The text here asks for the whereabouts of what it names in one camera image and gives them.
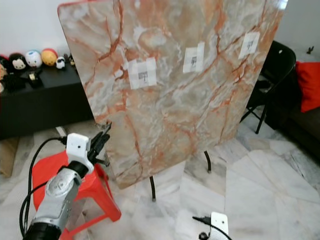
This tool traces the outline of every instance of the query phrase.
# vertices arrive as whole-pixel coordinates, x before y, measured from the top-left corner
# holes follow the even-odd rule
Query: floor tile
[[[132,216],[132,231],[140,240],[174,240],[178,205],[141,197]]]
[[[248,154],[248,150],[235,138],[219,144],[213,148],[221,159],[228,164],[233,164]]]
[[[1,239],[17,240],[22,239],[19,227],[19,213],[21,204],[27,195],[27,179],[21,180],[8,194],[5,201],[0,206],[0,233]],[[29,223],[34,217],[36,210],[31,198]]]
[[[232,170],[226,174],[225,214],[233,239],[280,239],[274,193]]]
[[[123,239],[138,240],[134,232],[133,215],[137,209],[138,198],[119,196],[115,198],[118,207],[121,209],[121,218],[112,222],[106,218],[88,228],[90,240]]]
[[[317,186],[320,185],[319,159],[300,148],[286,153],[283,157],[300,176],[317,189]]]
[[[282,140],[270,140],[270,148],[278,155],[283,155],[288,153],[294,149],[296,149],[298,145],[294,142],[290,141],[282,141]]]
[[[84,216],[81,214],[79,218],[74,222],[76,226],[81,226],[84,223],[86,223],[86,220]],[[89,230],[84,229],[81,232],[77,233],[73,236],[73,240],[93,240],[93,238],[90,237]]]
[[[155,195],[157,200],[179,204],[180,185],[184,173],[186,162],[180,162],[168,169],[165,169],[153,176],[155,185]],[[152,199],[151,184],[149,178],[136,184],[135,195],[144,196]]]
[[[318,191],[318,194],[320,196],[320,184],[316,184],[314,187]]]
[[[0,175],[0,203],[2,203],[15,187],[20,182],[20,174],[24,168],[25,162],[30,158],[30,149],[34,145],[32,136],[21,137],[18,148],[14,157],[14,164],[11,177]]]
[[[270,141],[265,138],[246,136],[244,138],[244,146],[249,150],[269,150]]]
[[[217,158],[211,157],[211,173],[208,173],[208,162],[205,154],[199,152],[185,163],[184,173],[195,182],[207,187],[222,196],[226,193],[227,166]]]
[[[298,200],[299,210],[301,214],[301,222],[303,222],[308,230],[308,236],[312,236],[313,240],[320,239],[320,205]]]
[[[280,156],[261,150],[252,151],[248,156],[279,192],[294,198],[320,203],[317,191]]]
[[[198,239],[201,232],[208,233],[210,228],[193,220],[192,217],[210,216],[211,212],[223,213],[225,197],[195,182],[187,174],[182,177],[180,194],[180,209],[176,220],[175,239]]]
[[[307,223],[302,220],[296,198],[278,193],[275,198],[281,240],[312,240]]]
[[[277,192],[277,186],[268,178],[267,175],[246,155],[241,160],[237,161],[230,168],[235,173],[245,177],[262,187]]]
[[[44,130],[44,131],[39,131],[36,132],[34,135],[34,145],[32,148],[30,148],[30,154],[28,156],[28,158],[25,160],[24,162],[24,166],[22,168],[22,171],[20,173],[20,178],[25,178],[28,176],[29,174],[29,167],[32,161],[32,158],[34,157],[34,154],[36,153],[36,151],[38,150],[38,148],[40,147],[40,145],[47,139],[49,138],[53,138],[53,137],[59,137],[58,132],[56,131],[56,129],[48,129],[48,130]],[[58,140],[52,140],[49,141],[47,144],[45,144],[43,146],[43,148],[41,149],[41,151],[39,152],[36,160],[35,160],[35,164],[46,157],[61,153],[62,151],[64,151],[66,148],[65,146]]]

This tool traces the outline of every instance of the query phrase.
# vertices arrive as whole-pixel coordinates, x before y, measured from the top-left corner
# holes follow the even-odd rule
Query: black cable
[[[37,149],[37,151],[35,152],[35,154],[33,155],[31,164],[30,164],[30,168],[29,168],[29,174],[28,174],[28,195],[31,192],[31,180],[32,180],[32,169],[34,167],[36,158],[40,152],[40,150],[44,147],[44,145],[46,145],[46,143],[53,141],[53,140],[58,140],[60,141],[62,144],[66,145],[67,144],[67,137],[66,136],[62,136],[62,137],[51,137],[48,138],[47,140],[45,140]],[[29,217],[29,208],[30,208],[30,201],[31,201],[31,197],[29,195],[29,197],[26,200],[26,209],[25,209],[25,213],[24,213],[24,229],[26,230],[28,228],[28,217]]]
[[[31,195],[37,191],[39,188],[45,186],[47,184],[47,181],[40,184],[39,186],[37,186],[36,188],[34,188],[32,191],[30,191],[27,196],[25,196],[23,202],[22,202],[22,205],[21,205],[21,208],[20,208],[20,215],[19,215],[19,226],[20,226],[20,231],[21,231],[21,234],[23,237],[25,237],[25,234],[26,234],[26,231],[28,229],[28,226],[27,228],[24,228],[24,225],[23,225],[23,215],[24,215],[24,209],[25,209],[25,206],[26,206],[26,203],[28,201],[28,199],[31,197]]]
[[[222,233],[227,239],[232,240],[232,238],[229,237],[228,234],[226,234],[226,233],[225,233],[224,231],[222,231],[220,228],[218,228],[218,227],[216,227],[216,226],[214,226],[214,225],[212,225],[212,224],[210,224],[210,227],[218,230],[218,231],[219,231],[220,233]]]

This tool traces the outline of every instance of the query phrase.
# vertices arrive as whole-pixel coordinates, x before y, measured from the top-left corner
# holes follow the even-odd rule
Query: tape
[[[128,75],[131,89],[139,89],[157,85],[157,63],[154,57],[143,62],[136,59],[128,62]]]
[[[258,31],[245,34],[238,59],[243,59],[244,56],[248,54],[254,54],[256,52],[259,43],[259,37],[260,32]]]
[[[184,54],[183,73],[201,72],[204,68],[205,43],[199,42],[197,47],[187,47]]]

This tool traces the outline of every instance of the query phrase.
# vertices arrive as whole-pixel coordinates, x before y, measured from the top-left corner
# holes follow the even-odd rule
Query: red cushion
[[[301,112],[320,107],[320,62],[296,62],[298,83],[302,91]]]

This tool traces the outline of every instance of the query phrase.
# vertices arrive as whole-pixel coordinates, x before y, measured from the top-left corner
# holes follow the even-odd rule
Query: red plastic stool
[[[32,169],[33,188],[50,180],[53,176],[55,176],[58,173],[58,170],[61,168],[61,166],[67,165],[68,156],[66,154],[66,151],[41,159],[39,162],[35,164],[35,166]],[[103,178],[103,181],[106,184],[107,189],[104,187],[102,181],[100,180],[100,177]],[[44,197],[44,187],[41,187],[39,190],[34,192],[33,203],[36,210],[38,210],[38,207],[44,199]],[[98,164],[95,165],[93,173],[87,174],[82,180],[82,184],[79,187],[79,191],[75,198],[75,201],[83,198],[92,198],[100,206],[104,214],[86,222],[85,224],[77,227],[72,231],[68,231],[67,229],[65,229],[60,236],[61,240],[73,240],[74,235],[105,218],[110,218],[113,222],[120,219],[121,212],[118,206],[116,205],[112,193],[110,191],[108,184],[108,176]]]

